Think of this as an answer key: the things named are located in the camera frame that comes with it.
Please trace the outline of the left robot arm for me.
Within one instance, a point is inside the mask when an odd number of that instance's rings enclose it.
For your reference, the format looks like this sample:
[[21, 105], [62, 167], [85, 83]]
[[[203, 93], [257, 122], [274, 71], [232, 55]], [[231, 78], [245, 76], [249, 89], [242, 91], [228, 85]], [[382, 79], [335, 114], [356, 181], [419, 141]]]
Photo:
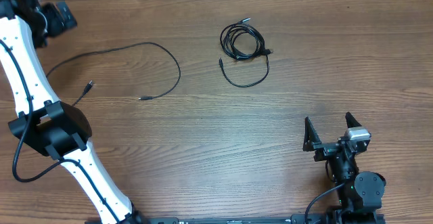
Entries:
[[64, 2], [41, 5], [39, 0], [1, 0], [1, 65], [15, 101], [17, 118], [9, 122], [18, 138], [12, 173], [19, 182], [17, 166], [24, 144], [56, 166], [63, 166], [82, 187], [100, 217], [100, 223], [147, 223], [113, 182], [91, 141], [92, 130], [85, 115], [62, 102], [51, 88], [36, 50], [76, 27]]

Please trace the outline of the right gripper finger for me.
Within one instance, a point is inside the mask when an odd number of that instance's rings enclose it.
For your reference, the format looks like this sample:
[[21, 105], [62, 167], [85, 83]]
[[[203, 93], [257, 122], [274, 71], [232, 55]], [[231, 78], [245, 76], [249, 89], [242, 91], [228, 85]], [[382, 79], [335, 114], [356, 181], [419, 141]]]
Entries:
[[309, 117], [304, 120], [305, 123], [305, 133], [304, 133], [304, 143], [302, 150], [305, 152], [311, 152], [315, 150], [317, 145], [321, 144], [321, 140], [314, 129], [314, 126]]
[[361, 127], [361, 123], [359, 123], [350, 112], [345, 114], [345, 119], [348, 128]]

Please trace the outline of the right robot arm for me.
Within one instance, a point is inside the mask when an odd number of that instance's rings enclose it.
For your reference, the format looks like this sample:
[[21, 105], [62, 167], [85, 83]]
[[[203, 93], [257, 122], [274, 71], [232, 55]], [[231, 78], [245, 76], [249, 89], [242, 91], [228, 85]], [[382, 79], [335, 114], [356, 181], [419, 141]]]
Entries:
[[[347, 130], [336, 142], [323, 143], [310, 118], [306, 117], [303, 150], [314, 152], [316, 162], [325, 162], [325, 171], [335, 186], [315, 197], [306, 207], [304, 223], [384, 223], [383, 215], [376, 210], [382, 207], [385, 178], [375, 172], [361, 172], [355, 156], [366, 152], [371, 133], [354, 116], [345, 114]], [[314, 203], [336, 192], [339, 205], [329, 207], [321, 215], [310, 216]]]

